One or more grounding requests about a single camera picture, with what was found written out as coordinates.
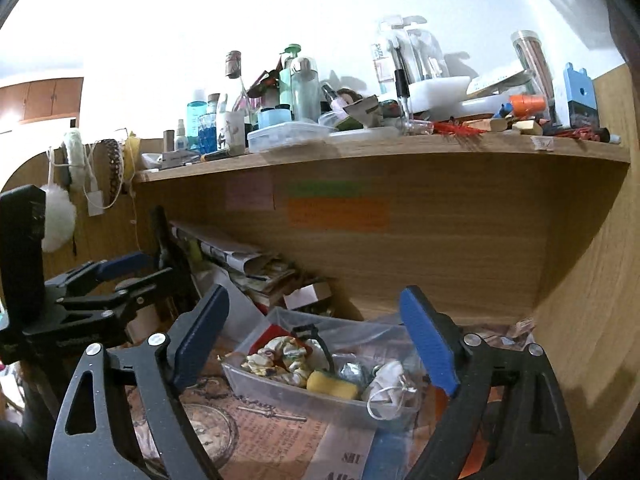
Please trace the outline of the white mug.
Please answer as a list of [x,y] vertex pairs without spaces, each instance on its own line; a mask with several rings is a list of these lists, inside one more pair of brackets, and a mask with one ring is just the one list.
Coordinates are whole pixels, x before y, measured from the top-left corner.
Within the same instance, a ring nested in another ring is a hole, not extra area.
[[217,115],[218,148],[229,152],[242,152],[245,148],[244,114],[223,112]]

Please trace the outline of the rolled newspaper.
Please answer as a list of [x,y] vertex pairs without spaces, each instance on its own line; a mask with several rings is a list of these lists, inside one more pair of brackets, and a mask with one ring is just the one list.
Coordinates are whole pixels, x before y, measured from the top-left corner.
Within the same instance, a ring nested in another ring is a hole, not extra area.
[[245,275],[257,275],[273,258],[269,252],[240,243],[214,226],[183,221],[171,221],[170,226],[174,237],[196,240],[204,255]]

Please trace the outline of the clear flat plastic box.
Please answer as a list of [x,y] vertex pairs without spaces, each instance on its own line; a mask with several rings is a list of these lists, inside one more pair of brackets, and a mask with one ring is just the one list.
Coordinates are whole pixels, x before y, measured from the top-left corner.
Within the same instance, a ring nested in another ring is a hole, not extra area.
[[252,154],[262,153],[285,146],[324,140],[334,132],[335,128],[315,122],[282,122],[250,133],[247,136],[248,151]]

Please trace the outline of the vintage clock print paper mat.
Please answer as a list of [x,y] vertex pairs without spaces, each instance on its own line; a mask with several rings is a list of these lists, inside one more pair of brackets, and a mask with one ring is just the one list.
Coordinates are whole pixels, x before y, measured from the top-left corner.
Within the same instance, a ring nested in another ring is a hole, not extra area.
[[416,462],[446,396],[433,388],[407,432],[348,430],[236,396],[216,359],[181,397],[189,420],[226,479],[402,479]]

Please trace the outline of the blue plastic box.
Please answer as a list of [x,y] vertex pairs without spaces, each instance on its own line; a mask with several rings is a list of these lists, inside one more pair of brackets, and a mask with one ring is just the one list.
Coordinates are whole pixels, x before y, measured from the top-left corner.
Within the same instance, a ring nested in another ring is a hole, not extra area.
[[584,68],[567,63],[563,70],[568,119],[573,128],[600,127],[596,90]]

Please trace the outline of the yellow green sponge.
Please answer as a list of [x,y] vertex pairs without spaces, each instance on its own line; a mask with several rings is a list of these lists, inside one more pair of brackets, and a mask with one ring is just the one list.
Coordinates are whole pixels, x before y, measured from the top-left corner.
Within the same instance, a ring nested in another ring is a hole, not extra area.
[[323,370],[314,370],[309,375],[306,389],[313,393],[325,394],[343,400],[356,400],[359,396],[357,385]]

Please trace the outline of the orange cap bottle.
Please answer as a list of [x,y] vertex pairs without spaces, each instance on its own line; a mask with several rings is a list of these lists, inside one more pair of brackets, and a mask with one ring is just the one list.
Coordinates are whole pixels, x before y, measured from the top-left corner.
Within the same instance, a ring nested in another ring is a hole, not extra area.
[[514,94],[509,96],[514,117],[529,117],[547,110],[547,101],[543,94]]

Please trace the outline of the white drawstring pouch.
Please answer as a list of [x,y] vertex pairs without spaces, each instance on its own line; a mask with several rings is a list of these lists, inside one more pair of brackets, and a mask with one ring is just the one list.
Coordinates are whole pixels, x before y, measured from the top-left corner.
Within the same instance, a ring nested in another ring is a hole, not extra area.
[[401,415],[408,402],[411,402],[418,388],[398,360],[393,360],[376,369],[362,400],[371,418],[379,422],[394,420]]

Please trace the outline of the orange sticky note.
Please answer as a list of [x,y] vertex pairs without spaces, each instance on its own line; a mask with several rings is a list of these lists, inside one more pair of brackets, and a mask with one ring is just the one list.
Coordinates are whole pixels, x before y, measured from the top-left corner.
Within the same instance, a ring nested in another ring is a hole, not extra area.
[[383,232],[390,225],[390,204],[376,197],[291,198],[288,222],[307,230]]

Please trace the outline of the black and white sleep mask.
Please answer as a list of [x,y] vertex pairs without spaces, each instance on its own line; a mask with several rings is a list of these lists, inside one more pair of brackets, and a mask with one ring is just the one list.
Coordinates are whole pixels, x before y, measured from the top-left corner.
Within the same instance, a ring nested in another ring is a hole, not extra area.
[[307,361],[314,370],[323,370],[329,374],[335,373],[335,363],[331,351],[316,324],[295,326],[293,336],[301,341],[308,350]]

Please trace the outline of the pink sticky note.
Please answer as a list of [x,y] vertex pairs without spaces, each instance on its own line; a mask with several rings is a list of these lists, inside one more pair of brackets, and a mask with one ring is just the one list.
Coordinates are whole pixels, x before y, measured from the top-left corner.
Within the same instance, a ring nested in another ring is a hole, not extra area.
[[270,211],[274,209],[273,180],[265,171],[240,171],[224,181],[228,211]]

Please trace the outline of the white floral scrunchie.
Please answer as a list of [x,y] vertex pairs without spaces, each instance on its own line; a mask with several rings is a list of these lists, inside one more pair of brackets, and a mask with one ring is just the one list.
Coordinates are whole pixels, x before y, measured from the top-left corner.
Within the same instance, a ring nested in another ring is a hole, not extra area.
[[296,338],[279,336],[247,356],[241,368],[258,377],[305,388],[312,373],[307,356],[307,348]]

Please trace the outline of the red velvet pouch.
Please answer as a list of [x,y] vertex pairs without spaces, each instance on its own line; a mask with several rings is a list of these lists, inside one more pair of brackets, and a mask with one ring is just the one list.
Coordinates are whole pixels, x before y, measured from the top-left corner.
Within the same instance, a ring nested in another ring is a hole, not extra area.
[[248,350],[249,354],[256,353],[260,348],[264,348],[269,341],[282,336],[290,336],[291,333],[279,325],[270,324],[262,334],[253,342]]

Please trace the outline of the beaded headband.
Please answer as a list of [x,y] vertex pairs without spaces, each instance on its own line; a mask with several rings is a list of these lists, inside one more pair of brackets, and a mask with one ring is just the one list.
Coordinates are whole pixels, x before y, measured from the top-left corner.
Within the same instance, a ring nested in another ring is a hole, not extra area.
[[115,139],[101,140],[96,146],[98,158],[98,180],[106,185],[107,205],[115,203],[122,190],[124,176],[124,162],[122,161],[122,147]]

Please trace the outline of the cork topped glass bottle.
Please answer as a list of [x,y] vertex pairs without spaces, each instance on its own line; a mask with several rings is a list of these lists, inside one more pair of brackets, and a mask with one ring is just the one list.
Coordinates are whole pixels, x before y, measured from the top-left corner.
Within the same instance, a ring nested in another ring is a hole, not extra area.
[[230,51],[226,58],[226,96],[226,111],[234,112],[243,96],[241,52],[237,50]]

